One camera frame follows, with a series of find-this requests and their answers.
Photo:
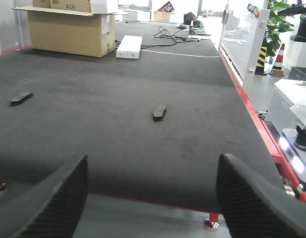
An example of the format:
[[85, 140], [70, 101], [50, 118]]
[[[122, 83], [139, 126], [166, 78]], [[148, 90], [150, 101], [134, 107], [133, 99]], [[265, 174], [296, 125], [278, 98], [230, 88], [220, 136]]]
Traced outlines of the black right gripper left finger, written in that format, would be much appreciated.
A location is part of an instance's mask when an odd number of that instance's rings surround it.
[[65, 163], [0, 206], [0, 238], [70, 238], [88, 195], [88, 157]]

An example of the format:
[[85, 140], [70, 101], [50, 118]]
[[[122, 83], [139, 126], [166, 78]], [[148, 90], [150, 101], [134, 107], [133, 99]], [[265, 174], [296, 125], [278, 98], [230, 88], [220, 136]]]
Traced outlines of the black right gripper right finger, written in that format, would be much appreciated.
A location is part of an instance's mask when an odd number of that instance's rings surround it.
[[232, 154], [219, 157], [216, 195], [233, 238], [306, 238], [306, 204]]

